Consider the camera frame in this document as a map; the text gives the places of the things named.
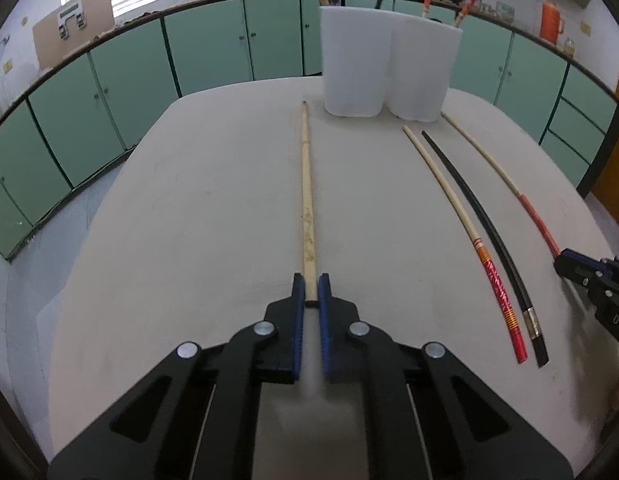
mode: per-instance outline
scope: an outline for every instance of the white table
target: white table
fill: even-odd
[[[302,269],[307,100],[318,272],[330,273],[334,294],[397,342],[445,343],[580,471],[595,451],[619,346],[556,276],[535,225],[486,161],[442,119],[413,123],[465,177],[526,283],[550,357],[541,369],[496,260],[529,352],[517,365],[472,244],[403,121],[386,110],[333,117],[321,86],[290,78],[189,95],[131,155],[64,290],[49,382],[56,451],[180,342],[225,342],[289,295]],[[509,118],[454,90],[444,110],[510,173],[562,248],[612,256],[574,188]],[[257,479],[365,476],[360,392],[321,381],[316,315],[305,315],[301,384],[263,388]]]

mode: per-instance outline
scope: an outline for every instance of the orange thermos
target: orange thermos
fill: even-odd
[[[541,19],[541,38],[551,44],[556,44],[558,35],[565,31],[565,20],[560,17],[560,12],[552,2],[543,4],[543,16]]]

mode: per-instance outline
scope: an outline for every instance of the tiled floor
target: tiled floor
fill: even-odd
[[[61,290],[103,197],[121,166],[76,196],[34,237],[8,269],[6,355],[20,416],[52,458],[48,417],[48,378]],[[592,214],[619,254],[619,227],[593,196]]]

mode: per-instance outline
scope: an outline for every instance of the triangular cutout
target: triangular cutout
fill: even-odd
[[[511,430],[506,420],[460,377],[452,377],[451,386],[461,403],[469,430],[477,442],[486,442]]]
[[[111,430],[114,433],[131,438],[139,444],[145,442],[171,382],[172,378],[167,376],[162,376],[154,381],[134,403],[130,404],[111,423]]]

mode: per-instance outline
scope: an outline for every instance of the metal screw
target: metal screw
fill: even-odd
[[[425,353],[432,359],[440,359],[445,355],[445,347],[440,343],[427,343]]]
[[[353,335],[364,336],[369,333],[369,325],[363,321],[354,321],[350,324],[350,332]]]
[[[190,357],[194,357],[198,352],[198,347],[192,343],[191,341],[187,343],[183,343],[176,350],[179,357],[183,359],[189,359]]]
[[[274,330],[273,323],[269,321],[259,321],[254,325],[254,332],[258,335],[270,335]]]

